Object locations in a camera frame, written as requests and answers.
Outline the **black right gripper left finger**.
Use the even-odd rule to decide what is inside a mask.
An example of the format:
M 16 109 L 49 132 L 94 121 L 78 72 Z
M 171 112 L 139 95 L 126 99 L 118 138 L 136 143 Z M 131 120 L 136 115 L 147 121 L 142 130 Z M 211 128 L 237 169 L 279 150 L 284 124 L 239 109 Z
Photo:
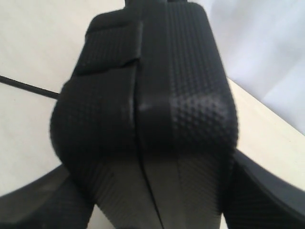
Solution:
M 0 198 L 2 229 L 85 229 L 94 204 L 60 165 Z

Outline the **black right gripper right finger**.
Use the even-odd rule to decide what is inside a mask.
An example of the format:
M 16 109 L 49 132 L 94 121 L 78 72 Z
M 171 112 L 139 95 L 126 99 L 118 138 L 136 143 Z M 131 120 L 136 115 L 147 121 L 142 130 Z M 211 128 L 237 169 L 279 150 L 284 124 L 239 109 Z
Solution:
M 224 218 L 230 229 L 303 229 L 305 193 L 236 152 Z

